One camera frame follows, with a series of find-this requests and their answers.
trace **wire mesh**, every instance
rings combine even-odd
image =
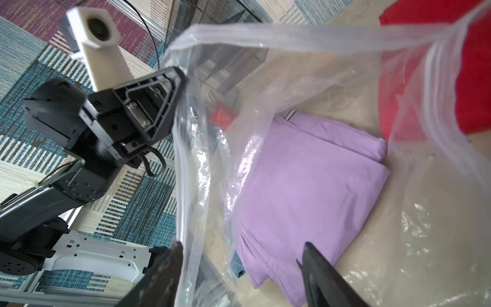
[[[165,47],[194,24],[261,22],[239,0],[174,0],[170,10]]]

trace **clear plastic bag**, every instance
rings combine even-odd
[[[295,108],[380,136],[379,77],[403,78],[414,63],[397,97],[384,162],[391,177],[336,268],[372,306],[491,304],[491,133],[466,137],[455,116],[467,29],[490,9],[485,1],[452,25],[183,33],[161,62],[188,77],[172,131],[185,249],[176,306],[287,306],[273,285],[252,290],[230,270],[230,219],[273,115]]]

